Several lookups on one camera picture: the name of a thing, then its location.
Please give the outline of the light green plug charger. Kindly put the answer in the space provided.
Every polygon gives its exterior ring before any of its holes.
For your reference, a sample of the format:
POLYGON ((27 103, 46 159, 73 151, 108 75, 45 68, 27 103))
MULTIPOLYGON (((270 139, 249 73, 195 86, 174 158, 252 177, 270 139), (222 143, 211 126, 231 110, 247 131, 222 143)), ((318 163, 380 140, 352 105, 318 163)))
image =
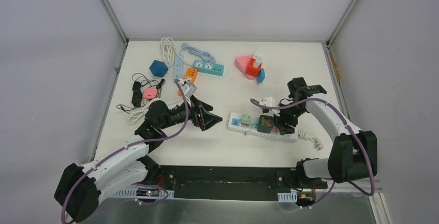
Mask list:
POLYGON ((250 126, 252 123, 252 116, 250 114, 243 114, 240 118, 241 125, 247 125, 250 126))

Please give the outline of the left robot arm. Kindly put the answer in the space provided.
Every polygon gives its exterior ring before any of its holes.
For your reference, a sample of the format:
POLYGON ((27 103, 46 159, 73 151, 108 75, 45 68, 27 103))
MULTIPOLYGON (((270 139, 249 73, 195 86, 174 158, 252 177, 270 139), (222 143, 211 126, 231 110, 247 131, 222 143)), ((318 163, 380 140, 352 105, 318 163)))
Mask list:
POLYGON ((162 100, 152 102, 143 123, 120 147, 81 166, 72 163, 64 169, 54 193, 62 207, 62 223, 68 222, 67 215, 71 223, 86 220, 103 200, 130 184, 154 184, 158 171, 141 159, 179 135, 188 122, 202 131, 220 123, 222 117, 212 111, 211 105, 195 96, 173 108, 162 100))

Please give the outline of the white tiger cube adapter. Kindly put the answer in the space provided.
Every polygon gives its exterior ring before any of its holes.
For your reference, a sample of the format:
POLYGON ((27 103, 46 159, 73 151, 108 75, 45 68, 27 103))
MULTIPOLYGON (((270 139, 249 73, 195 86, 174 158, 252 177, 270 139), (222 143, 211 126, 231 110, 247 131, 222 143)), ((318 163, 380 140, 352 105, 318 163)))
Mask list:
POLYGON ((279 135, 279 129, 277 127, 273 127, 271 129, 271 134, 274 136, 278 136, 279 135))

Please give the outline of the white multicolour power strip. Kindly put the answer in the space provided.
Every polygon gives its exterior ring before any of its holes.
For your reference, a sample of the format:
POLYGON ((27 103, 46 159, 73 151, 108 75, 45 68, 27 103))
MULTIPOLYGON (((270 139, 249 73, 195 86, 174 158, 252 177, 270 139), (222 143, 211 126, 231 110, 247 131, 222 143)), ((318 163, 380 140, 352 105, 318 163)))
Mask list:
POLYGON ((241 125, 240 118, 243 114, 231 112, 229 115, 229 118, 227 119, 227 129, 229 131, 234 131, 238 133, 242 133, 244 135, 253 135, 258 137, 264 137, 274 140, 280 140, 285 142, 296 142, 299 138, 296 133, 291 135, 278 135, 274 136, 271 133, 261 133, 257 131, 257 122, 259 119, 259 116, 252 116, 252 123, 250 126, 247 125, 241 125))

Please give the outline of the dark green dragon cube adapter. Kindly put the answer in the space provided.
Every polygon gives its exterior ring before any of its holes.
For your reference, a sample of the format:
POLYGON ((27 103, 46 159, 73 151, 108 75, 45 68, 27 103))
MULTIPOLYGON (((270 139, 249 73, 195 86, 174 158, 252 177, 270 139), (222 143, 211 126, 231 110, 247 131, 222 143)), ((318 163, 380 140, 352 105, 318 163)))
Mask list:
POLYGON ((261 133, 271 133, 274 118, 269 115, 260 115, 257 122, 257 131, 261 133))

